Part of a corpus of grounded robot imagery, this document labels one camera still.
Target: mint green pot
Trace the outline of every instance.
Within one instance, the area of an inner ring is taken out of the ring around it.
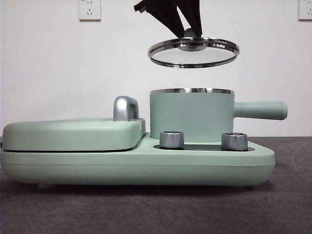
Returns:
[[[235,117],[283,120],[282,101],[237,102],[234,91],[182,88],[150,93],[151,138],[161,131],[182,131],[186,142],[220,142],[222,133],[233,131]]]

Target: silver lid handle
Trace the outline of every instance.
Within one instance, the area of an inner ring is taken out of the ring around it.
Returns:
[[[132,97],[119,96],[114,101],[114,121],[130,121],[131,118],[138,118],[138,103]]]

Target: metal trim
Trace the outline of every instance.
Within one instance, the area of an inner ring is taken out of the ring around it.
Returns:
[[[195,53],[197,50],[203,50],[207,47],[213,47],[217,49],[231,51],[233,52],[233,57],[226,59],[226,60],[221,60],[221,61],[216,61],[216,62],[207,62],[207,63],[171,63],[171,62],[160,61],[160,60],[152,58],[154,54],[160,51],[164,51],[164,50],[169,50],[169,49],[174,49],[174,48],[179,48],[181,50],[187,50],[186,48],[190,48],[190,50],[192,50],[192,48],[199,48],[199,49],[194,49],[193,52],[190,52],[190,53]],[[223,40],[223,39],[178,38],[178,39],[173,39],[173,40],[166,40],[166,41],[153,45],[148,50],[147,55],[153,63],[156,63],[161,66],[166,66],[166,67],[174,67],[174,68],[214,67],[214,66],[220,66],[220,65],[223,65],[223,64],[226,64],[235,60],[237,56],[239,55],[239,47],[235,43],[228,41],[228,40]]]
[[[171,93],[215,93],[215,94],[234,94],[229,89],[214,88],[177,88],[177,89],[157,89],[152,90],[150,94],[171,94]]]

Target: gray table surface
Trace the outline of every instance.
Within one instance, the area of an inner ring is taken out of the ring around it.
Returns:
[[[1,175],[2,234],[312,234],[312,137],[251,137],[275,151],[254,187],[57,186]]]

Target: electrical socket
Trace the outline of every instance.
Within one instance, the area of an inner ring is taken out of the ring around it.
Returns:
[[[101,20],[101,0],[78,0],[79,20]]]
[[[312,20],[312,0],[299,0],[299,20]]]

